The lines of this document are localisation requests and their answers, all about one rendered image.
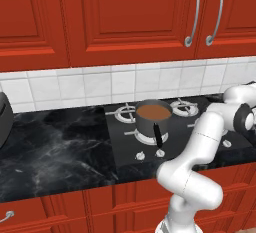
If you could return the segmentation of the grey saucepan with hot chocolate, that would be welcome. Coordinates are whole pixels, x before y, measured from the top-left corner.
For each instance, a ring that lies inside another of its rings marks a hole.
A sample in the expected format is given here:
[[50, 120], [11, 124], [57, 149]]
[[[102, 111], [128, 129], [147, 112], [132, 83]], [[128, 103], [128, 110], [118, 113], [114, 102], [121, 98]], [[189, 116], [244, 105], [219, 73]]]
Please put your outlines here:
[[158, 148], [163, 146], [162, 136], [168, 132], [173, 109], [164, 101], [147, 99], [135, 106], [136, 129], [146, 137], [154, 138]]

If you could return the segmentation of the black gas hob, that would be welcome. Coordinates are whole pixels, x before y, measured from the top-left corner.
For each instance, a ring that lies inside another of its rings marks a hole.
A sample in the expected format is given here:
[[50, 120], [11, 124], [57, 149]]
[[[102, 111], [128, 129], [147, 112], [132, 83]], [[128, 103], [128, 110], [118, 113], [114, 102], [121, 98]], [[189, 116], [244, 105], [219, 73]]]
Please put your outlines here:
[[[104, 111], [116, 166], [123, 168], [149, 163], [160, 165], [178, 157], [184, 151], [202, 113], [206, 111], [211, 102], [220, 100], [220, 96], [192, 96], [161, 100], [167, 102], [173, 109], [168, 132], [162, 136], [163, 146], [161, 148], [157, 147], [154, 138], [146, 137], [136, 129], [135, 106], [140, 101], [105, 106]], [[224, 140], [230, 141], [232, 146], [224, 147], [222, 144]], [[164, 157], [156, 156], [158, 149], [165, 152]], [[136, 154], [141, 151], [145, 154], [143, 161], [135, 158]], [[209, 164], [195, 165], [192, 169], [217, 168], [248, 162], [256, 162], [254, 135], [252, 133], [242, 135], [225, 130], [213, 161]]]

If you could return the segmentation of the red upper cupboard door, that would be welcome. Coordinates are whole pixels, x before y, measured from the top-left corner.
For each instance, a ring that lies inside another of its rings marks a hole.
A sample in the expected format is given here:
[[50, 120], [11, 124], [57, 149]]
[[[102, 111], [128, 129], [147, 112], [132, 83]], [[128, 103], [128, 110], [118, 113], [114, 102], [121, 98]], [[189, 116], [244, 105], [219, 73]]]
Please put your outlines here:
[[196, 57], [256, 56], [256, 0], [205, 0]]
[[204, 0], [63, 0], [70, 63], [193, 59]]
[[68, 65], [60, 0], [0, 0], [0, 72]]

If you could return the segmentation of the red lower cupboard front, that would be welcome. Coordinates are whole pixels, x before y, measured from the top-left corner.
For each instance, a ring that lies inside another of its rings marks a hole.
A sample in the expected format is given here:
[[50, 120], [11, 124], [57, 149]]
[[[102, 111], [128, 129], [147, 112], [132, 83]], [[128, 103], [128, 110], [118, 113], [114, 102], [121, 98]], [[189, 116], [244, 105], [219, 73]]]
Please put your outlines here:
[[235, 233], [256, 227], [256, 162], [200, 171], [223, 189], [213, 211], [199, 211], [195, 222], [204, 233]]
[[154, 233], [171, 194], [155, 179], [86, 191], [92, 233]]

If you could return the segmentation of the black rounded appliance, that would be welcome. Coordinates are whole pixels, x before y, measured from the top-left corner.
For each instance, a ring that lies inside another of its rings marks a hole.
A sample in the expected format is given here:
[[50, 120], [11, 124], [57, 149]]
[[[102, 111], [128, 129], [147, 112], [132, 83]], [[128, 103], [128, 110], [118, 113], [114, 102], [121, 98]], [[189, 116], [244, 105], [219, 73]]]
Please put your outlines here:
[[14, 113], [7, 95], [0, 92], [0, 149], [5, 144], [14, 120]]

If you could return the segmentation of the red drawer front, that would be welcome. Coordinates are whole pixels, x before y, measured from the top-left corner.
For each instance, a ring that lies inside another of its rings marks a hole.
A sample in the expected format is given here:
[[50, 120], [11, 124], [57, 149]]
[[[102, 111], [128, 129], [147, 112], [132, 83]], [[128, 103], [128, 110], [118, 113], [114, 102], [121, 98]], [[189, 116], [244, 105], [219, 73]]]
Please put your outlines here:
[[16, 227], [40, 225], [47, 219], [44, 197], [0, 203], [0, 219], [7, 211], [14, 211], [15, 215], [0, 223], [0, 233]]

